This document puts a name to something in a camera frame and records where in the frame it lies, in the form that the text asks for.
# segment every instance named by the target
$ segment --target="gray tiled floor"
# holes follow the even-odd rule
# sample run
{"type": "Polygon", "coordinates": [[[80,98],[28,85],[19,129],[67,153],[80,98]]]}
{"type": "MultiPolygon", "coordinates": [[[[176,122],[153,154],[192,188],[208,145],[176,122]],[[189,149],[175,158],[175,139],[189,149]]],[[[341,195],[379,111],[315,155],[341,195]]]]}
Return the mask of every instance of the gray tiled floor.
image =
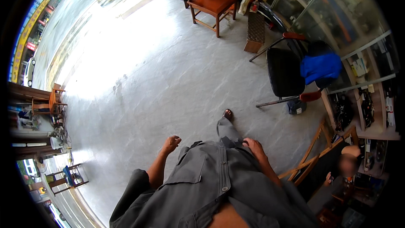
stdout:
{"type": "MultiPolygon", "coordinates": [[[[311,102],[298,116],[285,104],[257,109],[276,97],[265,55],[249,63],[252,54],[243,51],[246,29],[247,17],[237,15],[221,22],[216,38],[192,23],[181,1],[154,0],[104,30],[111,40],[99,54],[84,53],[66,87],[67,126],[74,162],[84,162],[90,181],[79,190],[104,224],[132,170],[148,169],[170,135],[183,139],[180,146],[217,139],[215,125],[226,108],[234,111],[242,136],[263,144],[277,173],[300,161],[324,105],[311,102]]],[[[279,36],[268,31],[266,43],[279,36]]],[[[165,178],[179,150],[170,154],[165,178]]]]}

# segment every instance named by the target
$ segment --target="gray pants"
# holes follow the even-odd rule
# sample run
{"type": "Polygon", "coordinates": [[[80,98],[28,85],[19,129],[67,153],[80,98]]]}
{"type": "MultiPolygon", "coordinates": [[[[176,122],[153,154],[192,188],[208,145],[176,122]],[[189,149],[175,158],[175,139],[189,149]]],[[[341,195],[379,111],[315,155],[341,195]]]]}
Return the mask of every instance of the gray pants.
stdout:
{"type": "Polygon", "coordinates": [[[226,148],[242,147],[243,138],[233,124],[225,117],[218,121],[217,134],[226,148]]]}

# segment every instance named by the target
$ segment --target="bare belly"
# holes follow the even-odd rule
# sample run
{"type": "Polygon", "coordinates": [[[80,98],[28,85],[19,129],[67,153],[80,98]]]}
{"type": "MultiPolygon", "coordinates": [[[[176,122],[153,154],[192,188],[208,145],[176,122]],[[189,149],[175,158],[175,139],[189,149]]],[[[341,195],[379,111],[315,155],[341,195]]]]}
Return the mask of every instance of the bare belly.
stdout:
{"type": "Polygon", "coordinates": [[[212,216],[212,222],[208,225],[208,228],[223,227],[248,228],[247,223],[228,202],[220,206],[218,213],[212,216]]]}

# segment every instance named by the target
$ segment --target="black office chair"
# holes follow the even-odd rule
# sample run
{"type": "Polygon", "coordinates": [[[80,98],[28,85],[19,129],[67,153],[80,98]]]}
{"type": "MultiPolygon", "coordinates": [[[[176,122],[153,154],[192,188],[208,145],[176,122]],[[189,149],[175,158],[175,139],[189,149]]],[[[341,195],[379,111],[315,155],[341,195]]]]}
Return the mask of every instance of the black office chair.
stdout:
{"type": "Polygon", "coordinates": [[[252,62],[255,58],[267,51],[267,70],[269,72],[271,87],[273,88],[273,93],[279,97],[277,101],[256,105],[257,108],[287,102],[293,99],[299,99],[301,102],[317,100],[321,97],[322,89],[329,86],[334,80],[333,78],[318,79],[315,83],[319,90],[303,94],[305,90],[305,79],[301,77],[300,63],[304,55],[298,56],[291,50],[273,48],[273,46],[285,39],[308,43],[306,55],[311,57],[334,53],[333,49],[323,41],[309,42],[303,35],[291,32],[283,33],[283,37],[249,60],[249,62],[252,62]]]}

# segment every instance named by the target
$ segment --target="foot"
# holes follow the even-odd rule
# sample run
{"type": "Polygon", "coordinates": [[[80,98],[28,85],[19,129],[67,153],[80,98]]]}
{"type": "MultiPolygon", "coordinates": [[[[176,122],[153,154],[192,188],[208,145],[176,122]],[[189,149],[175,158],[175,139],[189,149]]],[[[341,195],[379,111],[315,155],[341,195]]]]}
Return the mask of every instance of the foot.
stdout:
{"type": "Polygon", "coordinates": [[[228,119],[228,120],[232,120],[232,118],[233,118],[233,113],[232,113],[232,111],[231,111],[230,109],[226,109],[226,110],[224,111],[224,113],[222,114],[222,117],[225,117],[225,118],[228,119]]]}

